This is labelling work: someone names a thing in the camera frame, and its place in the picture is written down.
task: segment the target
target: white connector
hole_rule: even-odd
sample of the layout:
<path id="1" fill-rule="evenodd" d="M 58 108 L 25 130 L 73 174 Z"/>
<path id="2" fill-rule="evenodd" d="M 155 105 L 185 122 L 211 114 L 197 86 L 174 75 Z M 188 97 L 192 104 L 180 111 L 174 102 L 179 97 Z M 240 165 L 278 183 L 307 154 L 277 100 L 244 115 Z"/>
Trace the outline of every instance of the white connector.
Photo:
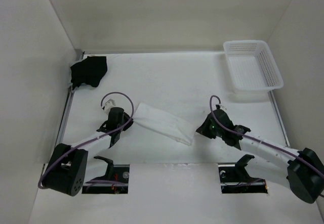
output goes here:
<path id="1" fill-rule="evenodd" d="M 105 113 L 109 115 L 110 109 L 113 107 L 116 107 L 115 101 L 113 99 L 109 99 L 105 103 L 105 106 L 103 107 L 103 111 L 105 111 Z"/>

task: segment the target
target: white wall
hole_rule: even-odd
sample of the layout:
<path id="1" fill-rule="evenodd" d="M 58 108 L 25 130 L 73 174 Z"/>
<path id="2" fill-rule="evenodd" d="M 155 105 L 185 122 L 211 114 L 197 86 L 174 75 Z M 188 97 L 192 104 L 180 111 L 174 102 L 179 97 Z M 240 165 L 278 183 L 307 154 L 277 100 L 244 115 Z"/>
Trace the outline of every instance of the white wall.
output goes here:
<path id="1" fill-rule="evenodd" d="M 51 0 L 75 48 L 222 50 L 268 40 L 291 0 Z"/>
<path id="2" fill-rule="evenodd" d="M 269 45 L 285 82 L 275 96 L 290 143 L 324 161 L 324 0 L 292 0 Z"/>
<path id="3" fill-rule="evenodd" d="M 0 0 L 0 222 L 27 223 L 74 49 L 49 0 Z"/>

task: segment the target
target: white table surface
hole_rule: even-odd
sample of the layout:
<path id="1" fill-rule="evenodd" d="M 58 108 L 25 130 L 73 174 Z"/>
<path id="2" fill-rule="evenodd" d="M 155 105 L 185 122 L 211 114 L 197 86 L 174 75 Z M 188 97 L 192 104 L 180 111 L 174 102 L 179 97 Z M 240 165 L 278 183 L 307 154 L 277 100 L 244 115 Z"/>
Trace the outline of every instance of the white table surface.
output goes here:
<path id="1" fill-rule="evenodd" d="M 266 139 L 285 144 L 267 93 L 239 97 L 232 92 L 223 52 L 104 56 L 107 56 L 108 72 L 100 85 L 82 87 L 74 93 L 62 143 L 72 144 L 92 135 L 107 119 L 100 108 L 102 97 L 120 91 L 131 97 L 135 108 L 144 102 L 197 128 L 210 112 L 210 96 L 216 94 L 234 124 L 242 124 Z M 130 114 L 127 99 L 119 95 L 112 98 Z M 137 124 L 122 132 L 115 146 L 101 153 L 116 164 L 236 162 L 244 154 L 221 139 L 196 135 L 189 147 Z"/>
<path id="2" fill-rule="evenodd" d="M 210 95 L 216 94 L 235 124 L 285 144 L 268 94 L 238 98 L 232 93 L 223 53 L 107 55 L 107 63 L 98 88 L 75 92 L 63 143 L 91 135 L 107 118 L 101 98 L 121 91 L 135 107 L 144 102 L 196 126 L 209 113 Z M 130 113 L 126 99 L 113 98 Z M 115 164 L 131 163 L 128 194 L 70 197 L 39 190 L 29 223 L 322 223 L 316 204 L 271 182 L 269 194 L 221 194 L 215 162 L 236 162 L 244 154 L 202 136 L 189 147 L 134 124 L 101 154 Z"/>

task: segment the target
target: black bracket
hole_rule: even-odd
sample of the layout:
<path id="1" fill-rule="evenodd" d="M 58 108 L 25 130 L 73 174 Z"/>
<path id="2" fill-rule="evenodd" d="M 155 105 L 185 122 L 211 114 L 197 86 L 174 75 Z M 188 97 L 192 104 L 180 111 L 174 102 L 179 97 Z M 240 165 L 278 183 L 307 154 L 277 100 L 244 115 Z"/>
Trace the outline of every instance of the black bracket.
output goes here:
<path id="1" fill-rule="evenodd" d="M 54 149 L 47 168 L 70 149 L 70 145 L 58 144 Z M 73 151 L 47 174 L 42 181 L 42 185 L 46 188 L 75 196 L 80 191 L 85 180 L 87 159 L 88 152 L 86 150 L 77 149 Z"/>
<path id="2" fill-rule="evenodd" d="M 228 115 L 225 111 L 220 109 L 219 105 L 216 105 L 216 110 L 213 111 L 218 121 L 225 126 L 226 128 L 236 131 L 241 134 L 245 134 L 246 132 L 250 132 L 251 130 L 242 125 L 234 125 L 233 122 L 229 119 Z M 216 137 L 222 138 L 222 140 L 229 146 L 238 148 L 241 150 L 239 146 L 239 140 L 242 140 L 241 136 L 228 132 L 224 130 L 213 118 L 210 113 L 203 124 L 196 130 L 197 133 L 208 137 L 210 139 L 215 139 Z"/>
<path id="3" fill-rule="evenodd" d="M 124 109 L 119 107 L 113 107 L 110 109 L 108 119 L 100 126 L 97 130 L 98 132 L 107 133 L 111 130 L 117 129 L 129 120 L 130 116 L 124 111 Z M 109 134 L 111 136 L 110 146 L 111 148 L 119 140 L 120 133 L 129 129 L 133 124 L 133 119 L 121 130 Z"/>
<path id="4" fill-rule="evenodd" d="M 299 151 L 299 157 L 324 173 L 324 166 L 316 153 L 308 148 Z M 324 190 L 324 181 L 316 172 L 298 159 L 288 162 L 288 181 L 292 192 L 307 203 L 314 203 Z"/>
<path id="5" fill-rule="evenodd" d="M 107 184 L 106 186 L 98 186 L 98 185 L 93 185 L 90 187 L 83 186 L 82 193 L 83 194 L 127 194 L 130 166 L 114 165 L 112 160 L 101 156 L 96 156 L 94 158 L 103 160 L 108 164 L 105 175 L 96 177 L 94 178 L 94 180 L 117 181 L 123 183 L 124 185 Z"/>
<path id="6" fill-rule="evenodd" d="M 234 183 L 234 182 L 244 182 L 249 183 L 256 178 L 250 177 L 248 172 L 245 170 L 248 162 L 253 159 L 253 155 L 242 156 L 234 166 L 220 166 L 218 168 L 219 177 L 221 183 Z"/>

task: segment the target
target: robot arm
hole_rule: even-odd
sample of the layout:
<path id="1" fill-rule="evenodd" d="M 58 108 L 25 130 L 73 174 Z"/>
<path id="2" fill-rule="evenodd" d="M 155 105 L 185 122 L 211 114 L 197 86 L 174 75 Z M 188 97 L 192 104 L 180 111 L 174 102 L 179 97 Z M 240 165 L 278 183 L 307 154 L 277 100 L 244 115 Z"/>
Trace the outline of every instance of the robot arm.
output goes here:
<path id="1" fill-rule="evenodd" d="M 324 173 L 324 166 L 315 152 L 307 148 L 299 151 L 253 136 L 249 128 L 234 125 L 219 105 L 213 113 L 196 132 L 211 139 L 220 137 L 229 146 L 253 154 L 244 156 L 243 163 L 240 160 L 240 174 L 245 174 L 245 179 L 269 180 L 289 188 L 301 200 L 314 203 L 324 190 L 324 179 L 318 174 Z"/>
<path id="2" fill-rule="evenodd" d="M 114 168 L 112 160 L 97 155 L 112 147 L 118 141 L 120 133 L 131 127 L 133 121 L 127 123 L 130 117 L 119 107 L 109 108 L 107 114 L 108 120 L 92 136 L 72 145 L 58 144 L 55 147 L 47 169 L 52 165 L 54 168 L 42 180 L 44 188 L 75 196 L 81 190 L 83 183 L 97 177 L 103 177 L 105 180 L 111 178 Z M 125 123 L 127 125 L 123 129 L 107 134 Z M 55 164 L 68 151 L 85 142 L 89 143 L 78 147 L 59 161 L 59 164 Z"/>

